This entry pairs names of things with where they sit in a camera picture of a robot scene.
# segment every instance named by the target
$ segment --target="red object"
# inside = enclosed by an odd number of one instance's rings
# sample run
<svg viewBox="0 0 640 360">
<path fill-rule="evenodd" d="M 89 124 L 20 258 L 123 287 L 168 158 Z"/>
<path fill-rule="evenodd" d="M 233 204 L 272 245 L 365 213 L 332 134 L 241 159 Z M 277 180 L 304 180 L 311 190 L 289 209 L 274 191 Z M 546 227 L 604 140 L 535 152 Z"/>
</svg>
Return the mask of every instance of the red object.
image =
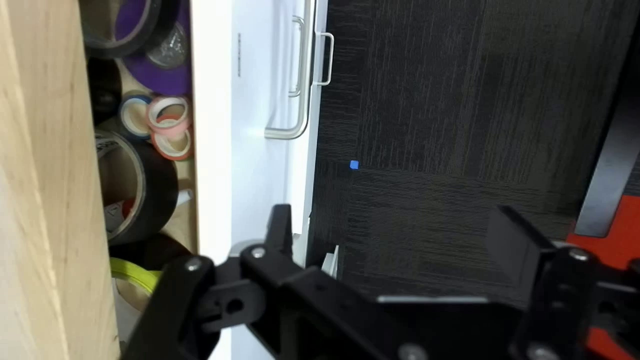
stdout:
<svg viewBox="0 0 640 360">
<path fill-rule="evenodd" d="M 127 213 L 132 213 L 133 204 L 136 204 L 136 197 L 127 197 L 127 199 L 122 202 L 122 216 L 123 216 L 123 218 L 125 218 Z"/>
<path fill-rule="evenodd" d="M 626 270 L 630 260 L 640 258 L 640 196 L 622 196 L 618 212 L 606 237 L 589 237 L 569 234 L 567 241 L 596 253 L 606 266 Z M 592 328 L 588 345 L 612 360 L 631 360 L 618 341 L 613 341 L 602 328 Z"/>
</svg>

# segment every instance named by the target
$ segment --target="yellow-green object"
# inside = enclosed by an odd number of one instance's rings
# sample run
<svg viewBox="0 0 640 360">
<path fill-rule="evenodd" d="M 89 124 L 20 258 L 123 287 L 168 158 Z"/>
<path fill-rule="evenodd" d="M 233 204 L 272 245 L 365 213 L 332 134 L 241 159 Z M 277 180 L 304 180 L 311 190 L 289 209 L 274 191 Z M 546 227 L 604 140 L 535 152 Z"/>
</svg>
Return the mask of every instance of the yellow-green object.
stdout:
<svg viewBox="0 0 640 360">
<path fill-rule="evenodd" d="M 145 270 L 142 266 L 136 266 L 133 261 L 125 261 L 122 258 L 109 258 L 112 263 L 112 275 L 125 280 L 143 292 L 151 294 L 155 289 L 155 284 L 160 280 L 160 271 Z"/>
</svg>

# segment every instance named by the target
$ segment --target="screw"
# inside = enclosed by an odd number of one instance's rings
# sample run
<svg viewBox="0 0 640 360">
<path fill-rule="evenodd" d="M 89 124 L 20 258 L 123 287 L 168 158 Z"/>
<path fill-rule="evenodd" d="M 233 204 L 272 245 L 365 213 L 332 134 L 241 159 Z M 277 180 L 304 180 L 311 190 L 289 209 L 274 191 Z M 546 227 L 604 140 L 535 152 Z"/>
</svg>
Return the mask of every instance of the screw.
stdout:
<svg viewBox="0 0 640 360">
<path fill-rule="evenodd" d="M 525 348 L 525 355 L 530 360 L 560 360 L 557 353 L 552 348 L 547 348 L 546 344 L 530 344 Z"/>
<path fill-rule="evenodd" d="M 578 260 L 578 261 L 588 261 L 588 253 L 585 252 L 582 252 L 579 247 L 571 247 L 569 252 L 567 252 L 574 260 Z"/>
<path fill-rule="evenodd" d="M 200 266 L 201 266 L 200 258 L 190 258 L 190 260 L 184 263 L 184 268 L 186 268 L 187 271 L 196 271 Z"/>
<path fill-rule="evenodd" d="M 254 255 L 254 258 L 263 258 L 263 247 L 254 247 L 254 250 L 251 250 L 251 255 Z"/>
<path fill-rule="evenodd" d="M 407 341 L 407 344 L 402 344 L 402 345 L 397 348 L 397 358 L 399 358 L 399 360 L 427 360 L 423 348 L 417 345 L 417 344 L 409 344 L 409 341 Z"/>
</svg>

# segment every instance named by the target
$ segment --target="dark wood grain panel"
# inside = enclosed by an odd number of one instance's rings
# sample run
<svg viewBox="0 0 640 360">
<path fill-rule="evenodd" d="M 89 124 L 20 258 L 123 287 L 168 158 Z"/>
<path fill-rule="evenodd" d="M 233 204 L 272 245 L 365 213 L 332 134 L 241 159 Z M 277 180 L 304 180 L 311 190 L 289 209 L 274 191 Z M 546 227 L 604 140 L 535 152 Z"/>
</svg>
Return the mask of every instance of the dark wood grain panel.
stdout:
<svg viewBox="0 0 640 360">
<path fill-rule="evenodd" d="M 487 212 L 509 204 L 550 237 L 569 229 L 638 1 L 330 6 L 311 258 L 342 243 L 343 280 L 369 292 L 513 300 L 484 250 Z"/>
</svg>

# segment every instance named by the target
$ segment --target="wooden board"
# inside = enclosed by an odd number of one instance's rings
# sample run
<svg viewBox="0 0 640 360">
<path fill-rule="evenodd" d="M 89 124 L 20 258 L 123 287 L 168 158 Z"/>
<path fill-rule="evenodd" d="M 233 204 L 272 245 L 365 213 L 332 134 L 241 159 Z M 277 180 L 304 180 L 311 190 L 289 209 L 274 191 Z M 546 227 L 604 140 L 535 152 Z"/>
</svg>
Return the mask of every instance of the wooden board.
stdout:
<svg viewBox="0 0 640 360">
<path fill-rule="evenodd" d="M 77 1 L 0 0 L 0 358 L 117 358 Z"/>
</svg>

